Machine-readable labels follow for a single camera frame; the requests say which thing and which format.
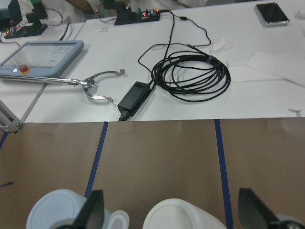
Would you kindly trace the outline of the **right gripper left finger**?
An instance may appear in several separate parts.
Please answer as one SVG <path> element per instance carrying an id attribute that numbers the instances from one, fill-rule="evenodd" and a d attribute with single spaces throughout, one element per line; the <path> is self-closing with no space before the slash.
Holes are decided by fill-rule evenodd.
<path id="1" fill-rule="evenodd" d="M 101 229 L 104 224 L 104 198 L 102 190 L 93 190 L 77 218 L 72 224 L 73 229 Z"/>

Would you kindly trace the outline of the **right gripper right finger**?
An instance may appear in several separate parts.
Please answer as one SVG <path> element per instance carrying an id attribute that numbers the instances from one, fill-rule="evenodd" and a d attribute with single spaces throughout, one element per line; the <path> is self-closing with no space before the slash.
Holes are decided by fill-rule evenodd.
<path id="1" fill-rule="evenodd" d="M 238 217 L 243 229 L 277 229 L 280 220 L 250 188 L 240 188 Z"/>

